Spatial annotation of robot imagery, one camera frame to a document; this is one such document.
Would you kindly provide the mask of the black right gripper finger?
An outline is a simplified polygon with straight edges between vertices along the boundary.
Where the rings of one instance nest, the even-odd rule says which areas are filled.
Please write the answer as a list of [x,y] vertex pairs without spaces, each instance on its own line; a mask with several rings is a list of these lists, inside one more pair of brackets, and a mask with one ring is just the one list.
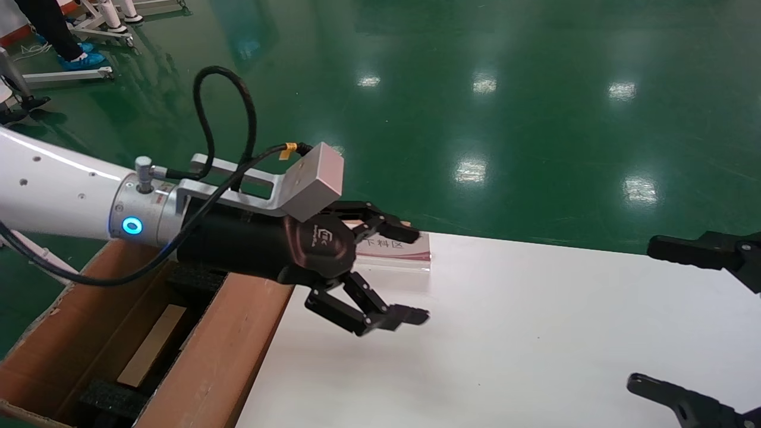
[[668,407],[681,427],[759,427],[760,408],[738,413],[712,396],[641,373],[631,374],[626,388],[634,395]]
[[752,293],[760,293],[760,233],[704,233],[696,240],[656,235],[646,255],[703,270],[726,270]]

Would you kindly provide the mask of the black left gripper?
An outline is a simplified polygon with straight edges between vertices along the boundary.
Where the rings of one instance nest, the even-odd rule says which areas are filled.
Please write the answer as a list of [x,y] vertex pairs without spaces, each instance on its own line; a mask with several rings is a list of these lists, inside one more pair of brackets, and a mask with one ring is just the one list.
[[[413,244],[420,231],[370,202],[337,201],[324,213],[300,222],[291,216],[215,206],[180,244],[177,260],[284,285],[314,287],[305,308],[359,338],[375,330],[424,325],[429,311],[388,304],[361,274],[349,272],[356,261],[356,244],[377,234]],[[360,224],[350,230],[341,220]],[[357,307],[331,295],[336,288]]]

